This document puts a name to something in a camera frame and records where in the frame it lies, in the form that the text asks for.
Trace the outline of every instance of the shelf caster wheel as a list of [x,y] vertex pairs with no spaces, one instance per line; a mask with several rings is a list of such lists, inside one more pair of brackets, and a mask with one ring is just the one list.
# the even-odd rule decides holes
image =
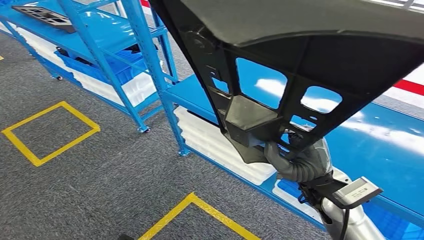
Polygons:
[[185,157],[185,156],[189,155],[189,153],[190,153],[190,151],[189,151],[188,149],[180,150],[180,151],[178,152],[178,154],[179,154],[181,157]]
[[145,130],[143,130],[141,127],[137,128],[137,131],[139,131],[140,133],[143,133],[143,134],[148,134],[148,133],[150,133],[151,130],[152,129],[149,126]]

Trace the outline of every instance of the white foam padding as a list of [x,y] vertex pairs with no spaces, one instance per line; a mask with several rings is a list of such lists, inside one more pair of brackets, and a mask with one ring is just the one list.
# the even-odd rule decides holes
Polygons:
[[[16,28],[16,31],[26,40],[26,42],[34,48],[34,50],[43,58],[49,60],[60,68],[73,74],[73,77],[79,81],[83,88],[98,94],[108,100],[111,100],[121,106],[124,103],[119,98],[113,86],[102,82],[94,77],[84,74],[80,71],[67,67],[64,61],[55,54],[56,45],[32,34],[31,32]],[[122,85],[122,89],[131,102],[132,106],[135,107],[143,102],[147,97],[156,92],[155,85],[153,84],[152,77],[145,72],[142,72],[135,76],[133,79]]]
[[272,193],[280,199],[284,200],[286,203],[292,205],[293,207],[304,212],[306,215],[322,224],[323,221],[321,220],[320,214],[313,207],[309,206],[306,203],[300,203],[297,197],[292,196],[290,193],[287,193],[286,191],[278,187],[278,183],[280,181],[281,180],[277,180],[275,182],[274,188],[272,189]]
[[8,33],[8,34],[12,34],[11,31],[9,31],[9,29],[0,21],[0,30]]
[[261,185],[276,172],[267,163],[245,163],[218,127],[189,113],[186,108],[179,106],[174,113],[185,143],[233,173],[255,185]]

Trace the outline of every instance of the red stripe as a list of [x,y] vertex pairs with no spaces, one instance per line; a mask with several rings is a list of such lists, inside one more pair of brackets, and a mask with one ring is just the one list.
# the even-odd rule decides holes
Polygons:
[[140,2],[141,2],[141,5],[142,6],[150,8],[149,1],[147,1],[147,0],[140,0]]
[[393,87],[424,96],[424,85],[415,82],[402,79],[393,85]]

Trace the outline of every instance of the black car part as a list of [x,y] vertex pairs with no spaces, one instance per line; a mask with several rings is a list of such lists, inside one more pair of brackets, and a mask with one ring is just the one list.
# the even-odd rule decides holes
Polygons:
[[63,29],[73,34],[75,29],[66,16],[40,6],[11,6],[14,10],[23,13],[33,19],[37,19],[57,29]]
[[[246,163],[267,163],[264,142],[291,159],[424,62],[424,15],[361,0],[150,0],[181,48],[221,132]],[[277,109],[241,91],[236,59],[287,77]],[[227,84],[216,87],[213,78]],[[339,94],[323,113],[301,103],[309,87]],[[291,124],[293,116],[316,126]],[[295,144],[282,140],[295,132]]]

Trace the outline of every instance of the yellow tape square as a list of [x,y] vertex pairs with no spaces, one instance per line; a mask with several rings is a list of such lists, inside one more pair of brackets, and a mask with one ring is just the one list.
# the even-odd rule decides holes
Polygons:
[[209,205],[194,192],[187,195],[177,206],[175,206],[171,211],[169,211],[165,216],[162,217],[155,225],[153,225],[147,232],[143,234],[138,240],[150,240],[155,236],[161,229],[165,227],[168,223],[172,221],[179,213],[181,213],[185,208],[190,204],[195,204],[203,211],[223,223],[225,226],[229,227],[231,230],[242,236],[247,240],[260,240],[259,237],[255,236],[250,231],[246,230],[244,227],[240,226],[237,222],[233,221],[231,218],[225,216],[220,211],[216,210],[213,206]]
[[[25,144],[19,140],[19,138],[16,137],[15,134],[13,134],[12,130],[52,111],[55,110],[59,107],[63,107],[66,110],[68,110],[68,112],[70,112],[71,114],[73,114],[75,117],[79,118],[81,121],[83,121],[85,124],[87,124],[88,126],[90,126],[92,129],[86,133],[84,133],[83,135],[77,137],[76,139],[72,140],[71,142],[69,142],[68,144],[62,146],[61,148],[57,149],[56,151],[50,153],[49,155],[43,157],[42,159],[39,159],[27,146],[25,146]],[[69,105],[67,102],[65,101],[61,101],[43,111],[40,111],[39,113],[36,113],[10,127],[7,127],[6,129],[4,129],[3,131],[1,131],[11,142],[13,145],[15,145],[15,147],[36,167],[39,167],[43,164],[45,164],[47,161],[51,160],[52,158],[56,157],[57,155],[65,152],[66,150],[72,148],[74,145],[78,144],[79,142],[83,141],[84,139],[88,138],[89,136],[93,135],[94,133],[100,132],[100,126],[95,123],[94,121],[92,121],[91,119],[89,119],[88,117],[86,117],[84,114],[82,114],[80,111],[76,110],[74,107],[72,107],[71,105]]]

